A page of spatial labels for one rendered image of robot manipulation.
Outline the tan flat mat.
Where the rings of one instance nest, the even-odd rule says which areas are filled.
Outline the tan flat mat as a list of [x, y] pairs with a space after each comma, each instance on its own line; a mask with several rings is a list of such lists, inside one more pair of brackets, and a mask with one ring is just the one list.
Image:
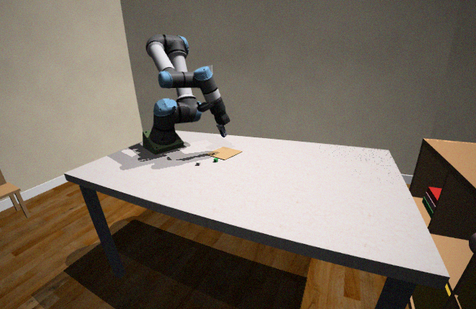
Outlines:
[[215, 157], [215, 158], [218, 158], [218, 159], [221, 159], [221, 160], [227, 160], [239, 153], [241, 153], [242, 151], [240, 150], [236, 150], [236, 149], [231, 149], [231, 148], [228, 148], [228, 147], [221, 147], [219, 149], [216, 149], [212, 152], [209, 152], [207, 153], [206, 155], [208, 156], [211, 156], [211, 157]]

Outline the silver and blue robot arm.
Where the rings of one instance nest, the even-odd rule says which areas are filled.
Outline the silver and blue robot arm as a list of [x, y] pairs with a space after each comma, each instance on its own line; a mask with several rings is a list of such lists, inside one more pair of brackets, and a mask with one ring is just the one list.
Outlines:
[[147, 53], [149, 56], [151, 54], [159, 71], [160, 87], [176, 88], [178, 95], [176, 101], [161, 99], [155, 103], [150, 139], [158, 145], [175, 142], [175, 124], [200, 120], [202, 112], [197, 109], [199, 101], [196, 101], [191, 88], [200, 88], [203, 95], [218, 89], [209, 67], [201, 67], [194, 72], [187, 71], [185, 59], [188, 48], [188, 42], [183, 36], [156, 34], [146, 43]]

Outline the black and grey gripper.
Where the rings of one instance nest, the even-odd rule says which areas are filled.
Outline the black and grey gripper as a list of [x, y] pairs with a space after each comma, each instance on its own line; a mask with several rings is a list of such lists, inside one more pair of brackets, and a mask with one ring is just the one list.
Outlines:
[[224, 125], [229, 123], [230, 119], [225, 111], [225, 105], [223, 100], [220, 96], [219, 90], [217, 89], [215, 92], [207, 94], [207, 96], [203, 95], [206, 102], [199, 104], [197, 102], [197, 109], [199, 112], [204, 112], [210, 109], [211, 114], [214, 115], [215, 121], [217, 123], [218, 130], [220, 134], [223, 134], [225, 137], [227, 134]]

